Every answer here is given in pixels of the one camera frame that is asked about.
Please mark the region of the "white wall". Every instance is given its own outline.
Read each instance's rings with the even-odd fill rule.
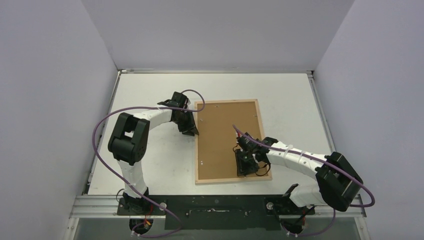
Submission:
[[[313,70],[354,0],[82,0],[119,69]]]
[[[424,239],[423,13],[356,0],[314,73],[336,149],[375,194],[374,240]]]
[[[62,238],[116,75],[81,1],[1,1],[1,239]]]

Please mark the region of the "white floor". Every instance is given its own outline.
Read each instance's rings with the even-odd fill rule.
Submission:
[[[317,154],[330,147],[306,74],[161,73],[122,74],[112,111],[133,106],[154,106],[171,98],[174,91],[194,89],[208,100],[258,99],[265,136]],[[191,102],[201,99],[188,92]],[[119,173],[108,151],[108,141],[118,115],[105,129],[100,154]],[[141,160],[144,179],[154,195],[254,195],[284,193],[292,184],[314,180],[283,166],[272,166],[272,180],[195,185],[194,137],[166,123],[149,133],[147,152]],[[89,195],[115,195],[124,183],[96,160]]]

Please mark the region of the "bolt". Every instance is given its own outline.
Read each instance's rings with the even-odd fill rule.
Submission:
[[[164,202],[161,202],[159,205],[161,206],[161,207],[159,207],[159,209],[160,209],[161,211],[165,211],[165,209],[167,208],[167,204],[166,204],[166,203],[164,203]]]
[[[272,203],[272,202],[268,202],[267,204],[266,204],[266,209],[268,209],[268,210],[272,210],[274,208],[274,203]]]

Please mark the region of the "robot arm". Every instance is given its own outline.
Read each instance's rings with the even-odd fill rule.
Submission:
[[[331,155],[324,155],[306,152],[271,137],[266,137],[262,141],[257,139],[257,141],[272,148],[285,149],[285,151],[260,146],[244,136],[237,137],[238,145],[242,149],[242,151],[240,149],[235,151],[237,175],[256,173],[259,169],[257,162],[265,162],[269,168],[271,165],[281,165],[313,178],[316,180],[315,184],[294,184],[284,194],[283,197],[289,198],[297,207],[327,204],[338,211],[345,212],[358,194],[360,187],[357,184],[322,162],[310,158],[313,156],[336,165],[363,183],[342,154],[333,152]]]
[[[146,153],[149,131],[163,123],[174,122],[183,135],[199,134],[192,112],[160,109],[164,106],[186,109],[189,103],[189,99],[184,94],[174,92],[172,99],[158,103],[156,106],[158,109],[146,110],[134,115],[124,112],[118,116],[107,148],[118,161],[122,176],[140,193],[149,194],[141,164]],[[125,184],[123,197],[126,203],[139,206],[142,210],[148,205],[127,184]]]

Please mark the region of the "wire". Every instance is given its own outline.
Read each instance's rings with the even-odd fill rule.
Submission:
[[[150,222],[147,220],[147,216],[150,216],[153,212],[153,205],[150,205],[150,211],[148,214],[144,215],[144,223],[148,223],[150,225]]]
[[[116,193],[116,197],[115,197],[115,199],[116,199],[116,201],[119,203],[119,200],[118,200],[118,195],[119,195],[119,193],[122,191],[122,190],[125,190],[125,188],[121,188],[117,193]]]
[[[290,231],[288,231],[284,227],[283,224],[281,224],[281,226],[282,226],[282,228],[284,230],[287,231],[287,235],[292,235],[292,236],[297,236],[297,237],[312,237],[312,236],[320,235],[320,234],[326,232],[327,230],[329,230],[334,225],[335,221],[336,221],[336,210],[333,209],[333,214],[332,214],[332,219],[331,219],[330,224],[326,228],[322,229],[321,231],[311,232],[311,233],[304,233],[304,234],[294,234],[294,233],[291,233]]]
[[[315,209],[315,205],[312,206],[311,208],[309,208],[307,211],[303,210],[302,215],[293,223],[293,225],[296,225],[298,222],[300,222],[302,220],[302,225],[304,226],[305,220],[306,220],[306,215],[308,215],[308,213],[310,213],[314,209]]]
[[[232,151],[233,152],[236,152],[236,150],[235,150],[235,148],[237,148],[237,146],[238,146],[239,144],[236,144],[233,148],[232,148]]]
[[[131,185],[131,183],[125,179],[123,176],[121,176],[119,173],[117,173],[115,170],[113,170],[111,168],[111,166],[109,166],[105,160],[103,160],[103,158],[100,156],[99,150],[96,147],[96,132],[97,129],[99,128],[99,126],[106,120],[108,119],[110,116],[115,115],[117,113],[121,113],[124,111],[128,111],[128,110],[134,110],[134,109],[147,109],[147,110],[156,110],[156,109],[169,109],[169,110],[179,110],[179,111],[186,111],[186,112],[192,112],[192,113],[197,113],[202,111],[205,108],[205,99],[203,98],[203,96],[197,92],[196,90],[192,90],[192,89],[187,89],[182,91],[181,93],[185,93],[185,92],[194,92],[196,94],[199,95],[199,97],[201,98],[202,102],[203,102],[203,106],[199,109],[199,110],[191,110],[191,109],[185,109],[185,108],[179,108],[179,107],[172,107],[172,106],[163,106],[163,107],[149,107],[149,106],[132,106],[132,107],[126,107],[126,108],[122,108],[122,109],[118,109],[116,111],[113,111],[109,114],[107,114],[102,120],[100,120],[94,127],[93,133],[91,135],[91,145],[93,147],[94,153],[97,156],[98,160],[109,170],[111,171],[115,176],[117,176],[118,178],[120,178],[126,185],[128,185],[128,187],[133,190],[136,194],[140,195],[140,197],[144,198],[145,200],[147,200],[148,202],[150,202],[151,204],[155,205],[158,208],[162,208],[157,202],[153,201],[152,199],[148,198],[147,196],[144,196],[141,192],[139,192],[133,185]],[[165,210],[165,212],[169,213],[171,216],[173,216],[179,223],[180,226],[177,229],[174,229],[172,231],[166,232],[166,233],[161,233],[158,235],[141,235],[144,238],[158,238],[158,237],[164,237],[164,236],[168,236],[170,234],[176,233],[179,230],[181,230],[181,228],[183,227],[183,223],[181,222],[181,219],[175,215],[175,213],[173,213],[172,211],[168,210],[167,208],[163,208]],[[136,229],[138,225],[135,225],[132,228],[132,231],[134,231],[134,229]]]
[[[268,172],[271,170],[271,164],[268,164],[268,170],[264,173],[264,174],[262,174],[262,175],[259,175],[259,174],[257,174],[256,172],[254,173],[254,174],[256,174],[256,176],[259,176],[259,177],[263,177],[263,176],[265,176],[265,175],[267,175],[268,174]]]
[[[255,144],[259,145],[259,146],[262,146],[262,147],[265,147],[265,148],[268,148],[268,149],[271,149],[271,150],[275,150],[275,151],[280,151],[280,152],[287,151],[287,149],[282,149],[282,148],[278,148],[278,147],[268,146],[268,145],[265,145],[265,144],[263,144],[261,142],[256,141],[255,139],[251,138],[250,136],[248,136],[248,135],[244,134],[242,131],[240,131],[236,127],[236,125],[234,125],[234,124],[232,125],[232,127],[235,129],[235,131],[237,133],[240,133],[241,135],[243,135],[243,137],[249,139],[249,141],[251,141],[251,142],[253,142],[253,143],[255,143]],[[304,154],[304,153],[302,154],[301,152],[298,152],[298,151],[295,151],[295,150],[288,150],[287,152],[290,153],[290,154],[302,155],[302,156],[304,156],[306,158],[309,158],[310,160],[315,160],[315,161],[318,161],[318,162],[320,162],[322,164],[325,164],[325,165],[329,166],[330,168],[332,168],[332,169],[336,170],[337,172],[341,173],[346,178],[348,178],[353,183],[355,183],[360,188],[362,188],[369,195],[369,197],[371,198],[371,202],[368,203],[368,204],[351,204],[350,207],[355,207],[355,208],[369,208],[371,206],[374,206],[374,204],[376,204],[376,199],[375,199],[373,193],[366,186],[364,186],[362,183],[360,183],[358,180],[356,180],[356,178],[354,178],[353,176],[351,176],[349,173],[345,172],[344,170],[340,169],[336,165],[331,164],[331,163],[329,163],[327,161],[324,161],[322,159],[319,159],[318,157],[314,157],[314,156],[311,156],[311,155],[308,155],[308,154]]]

